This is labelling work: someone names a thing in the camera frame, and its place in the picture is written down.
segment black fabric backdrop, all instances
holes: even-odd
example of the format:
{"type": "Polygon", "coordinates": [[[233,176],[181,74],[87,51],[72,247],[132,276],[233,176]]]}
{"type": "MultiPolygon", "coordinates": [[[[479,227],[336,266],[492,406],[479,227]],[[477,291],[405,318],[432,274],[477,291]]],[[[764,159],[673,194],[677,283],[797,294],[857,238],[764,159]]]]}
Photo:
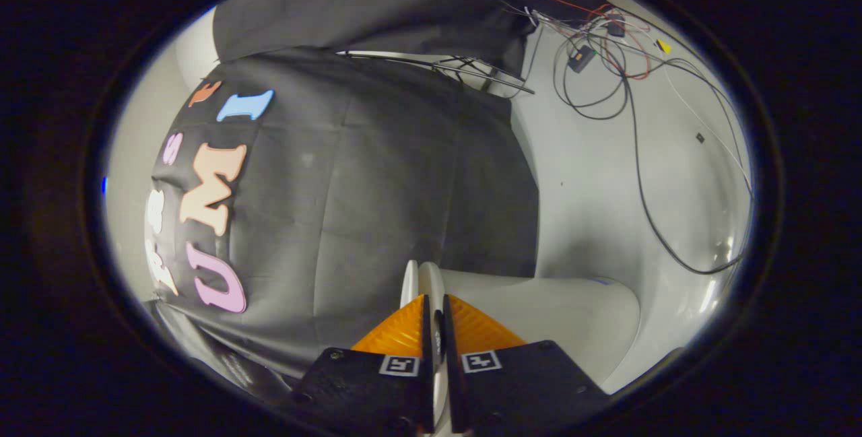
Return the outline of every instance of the black fabric backdrop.
{"type": "Polygon", "coordinates": [[[194,327],[210,344],[300,378],[321,350],[350,347],[398,308],[410,259],[532,277],[538,191],[508,100],[413,65],[314,48],[222,63],[201,86],[214,81],[221,87],[186,103],[166,134],[184,135],[176,161],[158,159],[153,172],[166,200],[163,228],[148,236],[179,290],[159,284],[157,305],[172,309],[161,318],[179,339],[198,338],[185,335],[194,327]],[[258,120],[216,122],[233,94],[267,90],[274,97],[258,120]],[[221,237],[179,222],[182,196],[200,184],[191,164],[202,143],[248,149],[221,201],[221,237]],[[191,268],[187,241],[233,267],[244,313],[199,299],[195,277],[226,286],[191,268]]]}
{"type": "Polygon", "coordinates": [[[213,19],[219,59],[313,46],[483,59],[518,74],[526,17],[499,0],[225,0],[213,19]]]}

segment orange letter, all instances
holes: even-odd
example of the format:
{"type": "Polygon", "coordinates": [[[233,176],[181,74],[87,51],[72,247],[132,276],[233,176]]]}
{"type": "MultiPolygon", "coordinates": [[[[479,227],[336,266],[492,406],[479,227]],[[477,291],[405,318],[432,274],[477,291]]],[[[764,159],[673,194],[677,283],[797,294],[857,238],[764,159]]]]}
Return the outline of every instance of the orange letter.
{"type": "Polygon", "coordinates": [[[240,174],[244,158],[246,145],[238,145],[234,149],[212,149],[208,143],[202,143],[191,164],[201,184],[183,195],[179,203],[179,220],[185,222],[191,218],[212,226],[216,236],[224,235],[228,225],[228,207],[219,205],[210,209],[207,206],[230,197],[230,188],[216,175],[234,181],[240,174]]]}

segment letter cutout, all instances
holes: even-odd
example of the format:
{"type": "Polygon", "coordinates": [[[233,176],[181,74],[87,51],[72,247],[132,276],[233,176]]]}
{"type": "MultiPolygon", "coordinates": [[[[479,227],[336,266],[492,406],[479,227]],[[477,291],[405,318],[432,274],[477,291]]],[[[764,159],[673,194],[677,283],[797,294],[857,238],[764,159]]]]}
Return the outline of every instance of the letter cutout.
{"type": "Polygon", "coordinates": [[[170,292],[173,292],[173,295],[179,296],[176,284],[173,283],[173,275],[170,274],[167,267],[163,266],[161,257],[156,253],[156,246],[153,240],[145,240],[144,248],[147,251],[147,262],[150,265],[151,271],[153,271],[153,277],[155,277],[156,281],[160,281],[160,283],[166,285],[170,289],[170,292]]]}
{"type": "Polygon", "coordinates": [[[222,106],[222,109],[218,112],[215,120],[222,122],[225,118],[233,115],[250,115],[252,117],[252,121],[256,121],[257,118],[264,114],[264,109],[269,105],[273,95],[274,92],[272,90],[267,90],[264,93],[259,94],[259,96],[250,97],[240,97],[237,96],[237,94],[233,94],[233,96],[224,103],[224,106],[222,106]]]}
{"type": "Polygon", "coordinates": [[[179,146],[183,143],[183,133],[175,133],[164,143],[164,152],[162,154],[162,163],[170,166],[176,161],[176,155],[179,154],[179,146]]]}
{"type": "Polygon", "coordinates": [[[246,310],[246,295],[242,292],[239,277],[236,276],[230,265],[221,259],[196,250],[194,246],[191,246],[191,242],[185,242],[185,255],[188,256],[189,265],[192,269],[198,267],[209,269],[209,271],[221,275],[228,283],[228,292],[221,292],[206,286],[200,277],[195,277],[197,295],[201,296],[201,301],[204,304],[213,304],[232,313],[241,313],[246,310]]]}
{"type": "Polygon", "coordinates": [[[231,191],[216,175],[234,181],[240,174],[244,158],[246,145],[238,145],[234,149],[213,149],[208,143],[202,143],[191,164],[201,184],[183,195],[179,203],[179,220],[185,222],[191,218],[212,226],[216,236],[224,235],[228,225],[228,207],[219,205],[210,209],[209,205],[230,197],[231,191]]]}
{"type": "Polygon", "coordinates": [[[209,99],[209,96],[212,96],[213,92],[218,90],[219,87],[222,86],[221,81],[217,81],[216,83],[208,83],[203,87],[200,87],[197,92],[192,94],[191,99],[189,100],[189,106],[195,102],[203,102],[206,99],[209,99]]]}
{"type": "Polygon", "coordinates": [[[164,209],[164,193],[153,189],[147,198],[147,222],[153,228],[154,234],[160,234],[162,222],[162,210],[164,209]]]}

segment yellow label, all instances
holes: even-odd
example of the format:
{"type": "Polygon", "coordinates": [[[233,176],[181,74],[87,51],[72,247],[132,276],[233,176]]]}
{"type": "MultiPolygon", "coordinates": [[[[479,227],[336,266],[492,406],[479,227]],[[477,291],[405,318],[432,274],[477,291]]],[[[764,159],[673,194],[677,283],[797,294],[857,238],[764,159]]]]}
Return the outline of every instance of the yellow label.
{"type": "Polygon", "coordinates": [[[657,39],[655,42],[657,44],[659,44],[659,48],[661,48],[661,50],[664,51],[665,54],[671,53],[671,45],[670,44],[666,44],[665,42],[661,41],[660,39],[657,39]]]}

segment pink letter u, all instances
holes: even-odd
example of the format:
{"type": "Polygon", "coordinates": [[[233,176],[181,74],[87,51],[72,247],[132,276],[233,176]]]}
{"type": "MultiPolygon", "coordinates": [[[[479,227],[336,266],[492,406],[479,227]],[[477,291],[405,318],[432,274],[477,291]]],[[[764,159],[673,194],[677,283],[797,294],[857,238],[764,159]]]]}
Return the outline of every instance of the pink letter u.
{"type": "Polygon", "coordinates": [[[195,277],[197,295],[201,297],[204,304],[215,304],[232,313],[241,313],[246,310],[246,295],[242,292],[240,280],[230,265],[221,259],[196,250],[195,247],[191,246],[191,242],[185,242],[185,255],[189,258],[189,265],[192,269],[197,269],[198,266],[209,269],[209,271],[221,275],[228,283],[228,292],[221,292],[207,287],[200,277],[195,277]]]}

